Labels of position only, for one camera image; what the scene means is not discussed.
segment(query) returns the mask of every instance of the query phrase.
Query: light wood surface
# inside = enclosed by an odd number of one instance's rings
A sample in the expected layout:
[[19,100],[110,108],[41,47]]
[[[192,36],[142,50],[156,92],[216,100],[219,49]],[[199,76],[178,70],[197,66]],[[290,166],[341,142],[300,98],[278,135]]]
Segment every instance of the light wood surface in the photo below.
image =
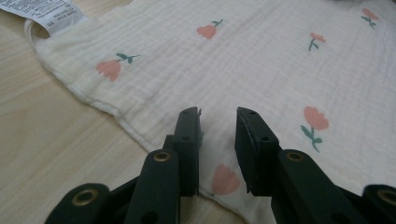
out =
[[[130,0],[75,0],[90,18]],[[147,151],[106,113],[81,103],[39,63],[24,18],[0,10],[0,223],[44,223],[74,187],[110,189],[139,175]],[[244,223],[202,196],[181,223]]]

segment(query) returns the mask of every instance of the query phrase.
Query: pink tulip print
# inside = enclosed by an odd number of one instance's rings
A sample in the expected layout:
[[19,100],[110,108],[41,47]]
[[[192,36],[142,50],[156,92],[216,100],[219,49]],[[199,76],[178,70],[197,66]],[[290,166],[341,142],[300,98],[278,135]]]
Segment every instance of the pink tulip print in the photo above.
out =
[[374,29],[375,22],[379,20],[379,18],[368,8],[364,8],[361,10],[365,16],[362,16],[361,18],[364,19],[365,21],[368,21],[370,26]]
[[204,27],[199,27],[197,29],[197,33],[198,33],[198,35],[202,35],[203,37],[206,37],[207,39],[211,39],[217,31],[216,27],[218,27],[218,25],[220,25],[222,22],[223,22],[223,20],[212,21],[213,24],[209,24]]
[[231,194],[239,188],[241,184],[236,173],[223,163],[216,167],[212,179],[212,192],[216,195]]
[[311,43],[309,44],[308,50],[311,51],[312,47],[315,47],[319,49],[319,46],[317,43],[315,43],[315,40],[320,41],[322,43],[326,43],[326,40],[324,39],[323,35],[317,35],[315,33],[311,33],[310,35],[312,37]]
[[117,53],[116,55],[120,57],[118,60],[110,60],[96,65],[96,71],[104,77],[108,77],[112,82],[114,82],[120,74],[120,62],[127,61],[128,63],[132,63],[135,57],[140,56],[127,56],[121,53]]
[[301,125],[301,129],[304,134],[311,140],[312,147],[319,152],[317,144],[322,143],[322,139],[315,136],[315,131],[325,130],[329,127],[329,121],[324,117],[323,113],[320,113],[316,108],[312,106],[306,106],[304,109],[304,116],[310,129]]

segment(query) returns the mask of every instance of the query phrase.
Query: clamp jaw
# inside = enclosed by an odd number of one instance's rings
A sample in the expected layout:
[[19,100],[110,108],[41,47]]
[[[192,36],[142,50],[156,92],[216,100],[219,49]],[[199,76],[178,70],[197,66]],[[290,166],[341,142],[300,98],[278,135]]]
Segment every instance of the clamp jaw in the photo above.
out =
[[235,151],[247,192],[272,197],[277,223],[396,223],[395,188],[370,185],[360,197],[335,186],[307,154],[282,150],[253,110],[237,109]]
[[[198,193],[200,114],[197,107],[179,114],[175,133],[147,155],[139,177],[112,191],[76,187],[46,223],[179,223],[180,197]],[[307,154],[283,150],[253,110],[238,107],[234,148],[247,192],[272,198],[277,223],[396,223],[396,188],[370,185],[358,196],[335,186]]]

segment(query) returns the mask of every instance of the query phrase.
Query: white muslin fabric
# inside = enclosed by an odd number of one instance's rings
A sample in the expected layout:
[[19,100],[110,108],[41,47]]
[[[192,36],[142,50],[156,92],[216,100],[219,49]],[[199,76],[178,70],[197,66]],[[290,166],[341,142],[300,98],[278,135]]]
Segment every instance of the white muslin fabric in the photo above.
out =
[[395,36],[390,0],[134,0],[35,48],[148,151],[180,111],[201,108],[201,193],[248,223],[275,223],[270,199],[247,194],[236,108],[260,113],[282,148],[344,189],[396,186]]

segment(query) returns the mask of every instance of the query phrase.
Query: brass grommet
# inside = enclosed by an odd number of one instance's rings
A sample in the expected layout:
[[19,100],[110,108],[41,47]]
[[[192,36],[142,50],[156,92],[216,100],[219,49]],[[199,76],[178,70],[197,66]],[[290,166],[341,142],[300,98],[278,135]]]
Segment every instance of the brass grommet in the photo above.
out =
[[289,152],[288,154],[286,154],[286,157],[290,161],[303,161],[304,160],[304,156],[298,152]]
[[73,197],[72,204],[75,206],[84,206],[96,200],[98,197],[97,189],[84,189]]
[[167,152],[159,152],[154,155],[155,161],[167,161],[169,159],[171,159],[171,154],[169,154]]
[[389,189],[379,189],[376,194],[382,201],[396,206],[396,192]]

